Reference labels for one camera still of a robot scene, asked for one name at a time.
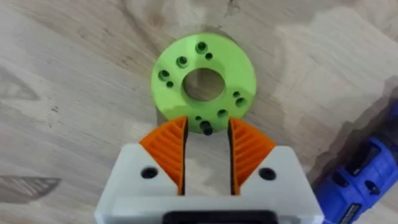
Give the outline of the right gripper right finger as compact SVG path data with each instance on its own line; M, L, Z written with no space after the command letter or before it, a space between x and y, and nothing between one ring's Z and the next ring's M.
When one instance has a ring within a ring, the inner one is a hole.
M230 117L230 207L317 207L301 163L289 146L277 145L260 130Z

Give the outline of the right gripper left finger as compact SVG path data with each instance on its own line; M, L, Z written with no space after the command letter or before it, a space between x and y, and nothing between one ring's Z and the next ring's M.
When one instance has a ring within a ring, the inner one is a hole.
M100 207L181 207L185 190L188 118L170 120L120 150Z

